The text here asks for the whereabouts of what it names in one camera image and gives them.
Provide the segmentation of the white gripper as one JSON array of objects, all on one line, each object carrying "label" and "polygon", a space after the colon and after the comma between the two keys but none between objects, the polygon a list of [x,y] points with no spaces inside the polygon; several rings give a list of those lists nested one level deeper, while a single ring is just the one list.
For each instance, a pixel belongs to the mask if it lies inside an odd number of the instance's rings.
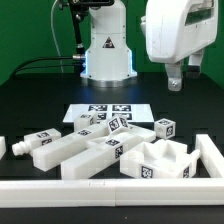
[{"label": "white gripper", "polygon": [[[211,16],[187,24],[187,16],[209,10]],[[182,62],[188,57],[186,77],[197,79],[206,46],[217,36],[218,0],[148,0],[145,15],[146,51],[149,59],[166,64],[168,89],[182,89]]]}]

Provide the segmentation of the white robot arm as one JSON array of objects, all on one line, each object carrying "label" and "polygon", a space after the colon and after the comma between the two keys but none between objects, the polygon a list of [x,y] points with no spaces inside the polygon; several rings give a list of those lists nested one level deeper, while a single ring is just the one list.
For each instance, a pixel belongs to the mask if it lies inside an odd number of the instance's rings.
[{"label": "white robot arm", "polygon": [[[122,86],[137,76],[132,51],[126,44],[126,8],[121,0],[90,11],[91,44],[86,51],[87,83]],[[204,48],[217,36],[218,0],[148,0],[141,18],[146,52],[152,62],[163,63],[168,89],[182,88],[182,61],[199,68]]]}]

